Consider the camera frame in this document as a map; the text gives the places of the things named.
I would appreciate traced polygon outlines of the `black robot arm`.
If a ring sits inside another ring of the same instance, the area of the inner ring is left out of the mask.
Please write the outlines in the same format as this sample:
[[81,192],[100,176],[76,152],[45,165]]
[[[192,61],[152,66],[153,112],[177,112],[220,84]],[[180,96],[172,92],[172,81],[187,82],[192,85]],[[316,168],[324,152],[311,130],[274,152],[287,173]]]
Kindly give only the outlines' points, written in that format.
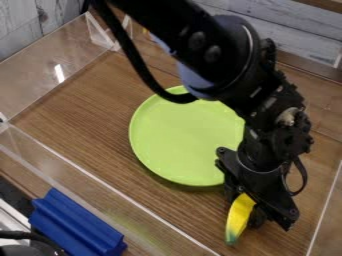
[[[252,25],[232,15],[211,15],[192,0],[88,0],[116,37],[131,65],[163,99],[187,104],[199,99],[221,102],[244,120],[235,150],[216,149],[215,165],[224,175],[227,201],[248,196],[251,226],[267,220],[288,230],[299,219],[286,184],[290,169],[307,170],[299,156],[314,139],[304,98],[276,69],[276,46],[260,38]],[[205,83],[187,82],[187,92],[161,88],[113,11],[120,10],[157,37],[169,55]]]

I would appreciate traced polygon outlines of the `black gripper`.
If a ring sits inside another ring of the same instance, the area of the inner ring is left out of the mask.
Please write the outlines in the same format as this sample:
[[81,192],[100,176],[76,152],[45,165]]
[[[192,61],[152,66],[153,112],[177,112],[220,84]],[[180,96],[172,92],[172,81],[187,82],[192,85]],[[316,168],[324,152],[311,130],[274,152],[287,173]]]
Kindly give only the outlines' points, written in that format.
[[244,165],[240,151],[217,147],[215,165],[224,176],[227,202],[232,203],[241,193],[255,201],[247,227],[257,229],[266,221],[274,221],[288,231],[299,219],[294,193],[288,190],[284,180],[290,164],[284,163],[275,169],[260,172]]

